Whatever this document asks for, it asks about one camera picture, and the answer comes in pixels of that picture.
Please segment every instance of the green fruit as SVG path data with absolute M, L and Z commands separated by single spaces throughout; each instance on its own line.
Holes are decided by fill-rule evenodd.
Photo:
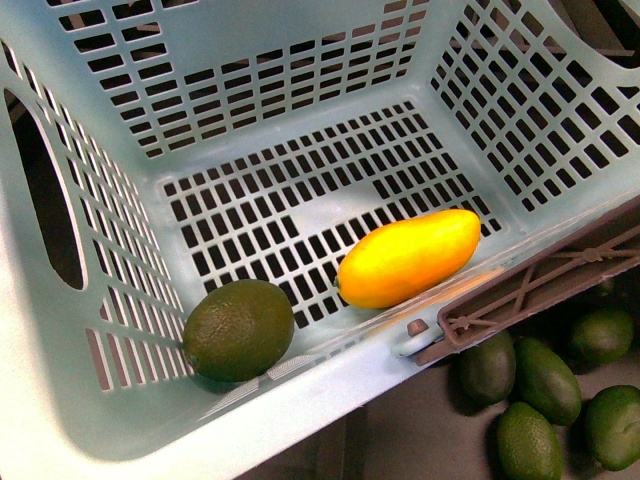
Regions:
M 578 380 L 566 363 L 534 338 L 521 338 L 516 351 L 516 386 L 523 400 L 556 425 L 571 425 L 582 408 Z
M 293 311 L 279 287 L 238 280 L 209 293 L 184 328 L 183 347 L 199 374 L 223 382 L 266 372 L 289 348 Z
M 633 341 L 633 318 L 628 312 L 602 308 L 571 325 L 569 351 L 572 356 L 601 365 L 624 356 Z
M 593 457 L 619 471 L 640 459 L 640 390 L 615 385 L 598 392 L 585 416 L 585 435 Z
M 511 480 L 559 480 L 562 476 L 556 432 L 524 402 L 512 404 L 498 420 L 498 455 Z
M 511 393 L 516 378 L 516 354 L 507 330 L 460 354 L 462 389 L 480 405 L 493 405 Z

